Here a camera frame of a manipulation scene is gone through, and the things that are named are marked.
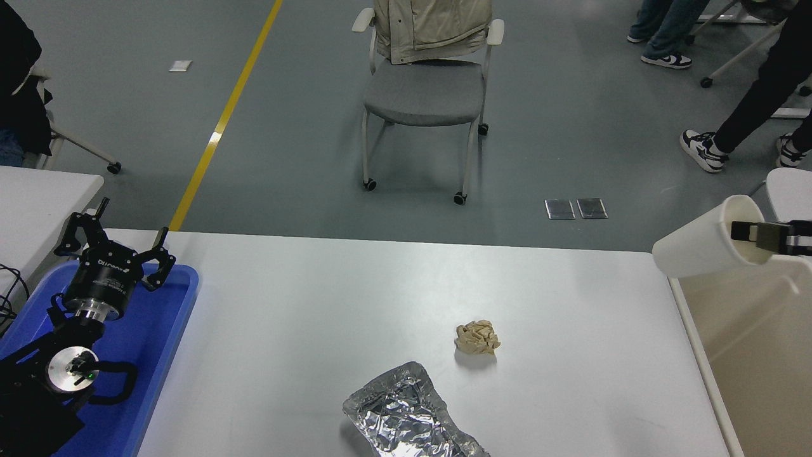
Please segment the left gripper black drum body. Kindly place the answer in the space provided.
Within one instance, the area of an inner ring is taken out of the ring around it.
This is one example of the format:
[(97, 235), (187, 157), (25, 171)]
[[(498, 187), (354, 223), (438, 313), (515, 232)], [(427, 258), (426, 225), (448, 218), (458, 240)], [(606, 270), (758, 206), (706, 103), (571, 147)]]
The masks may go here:
[(118, 243), (87, 247), (79, 255), (79, 267), (63, 295), (63, 304), (95, 299), (108, 305), (127, 305), (142, 277), (136, 251)]

